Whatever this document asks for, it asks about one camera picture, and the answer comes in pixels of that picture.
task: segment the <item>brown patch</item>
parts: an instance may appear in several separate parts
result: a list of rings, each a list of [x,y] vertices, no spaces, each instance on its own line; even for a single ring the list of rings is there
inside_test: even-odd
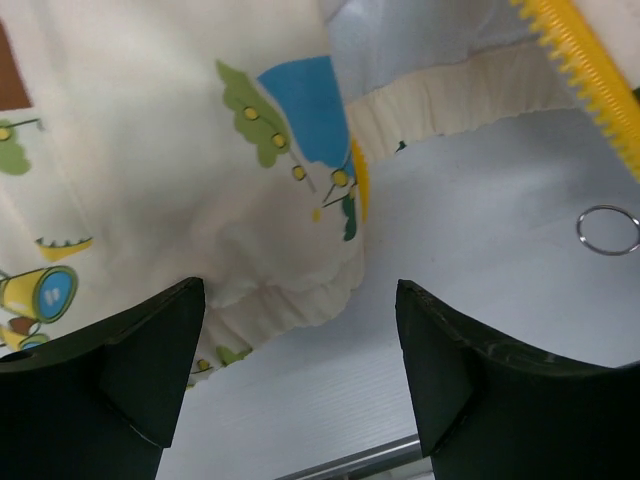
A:
[[[30,107],[31,101],[13,58],[7,32],[0,21],[0,111]]]
[[[16,317],[9,320],[11,330],[25,337],[29,335],[29,329],[36,323],[35,320],[27,317]]]

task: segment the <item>zipper teeth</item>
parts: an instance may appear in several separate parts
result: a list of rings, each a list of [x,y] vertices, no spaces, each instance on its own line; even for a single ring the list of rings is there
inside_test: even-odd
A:
[[[600,127],[637,182],[640,182],[640,105],[596,35],[570,0],[510,0],[520,18],[539,33],[538,43],[568,74],[570,87],[586,102]]]

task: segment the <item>metal bar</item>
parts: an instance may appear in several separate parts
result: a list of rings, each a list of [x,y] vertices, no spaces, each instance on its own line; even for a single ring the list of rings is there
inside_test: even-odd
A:
[[[276,480],[356,480],[422,458],[418,435],[412,435]]]

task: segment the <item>yellow cup print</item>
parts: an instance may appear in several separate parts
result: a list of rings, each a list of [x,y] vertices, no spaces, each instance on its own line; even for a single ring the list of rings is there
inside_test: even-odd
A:
[[[41,268],[0,281],[0,307],[41,323],[53,323],[68,310],[78,288],[69,267]]]

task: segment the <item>silver ring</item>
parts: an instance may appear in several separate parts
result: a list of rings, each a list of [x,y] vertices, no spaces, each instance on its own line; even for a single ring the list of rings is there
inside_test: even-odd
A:
[[[582,223],[584,222],[584,219],[587,217],[587,215],[589,215],[590,213],[596,212],[598,210],[612,210],[614,212],[621,213],[622,215],[627,217],[629,220],[631,220],[635,225],[636,232],[637,232],[635,243],[630,247],[625,248],[624,250],[604,250],[590,243],[587,240],[587,237],[585,237],[584,234],[582,233]],[[628,253],[634,252],[638,248],[640,248],[640,220],[638,220],[635,216],[633,216],[633,214],[628,210],[625,210],[624,208],[616,207],[615,205],[596,205],[595,207],[591,207],[585,210],[584,213],[578,217],[578,221],[576,222],[576,232],[578,233],[578,238],[580,239],[580,242],[585,247],[587,247],[592,252],[599,253],[600,255],[607,255],[609,257],[620,257],[622,255],[627,255]]]

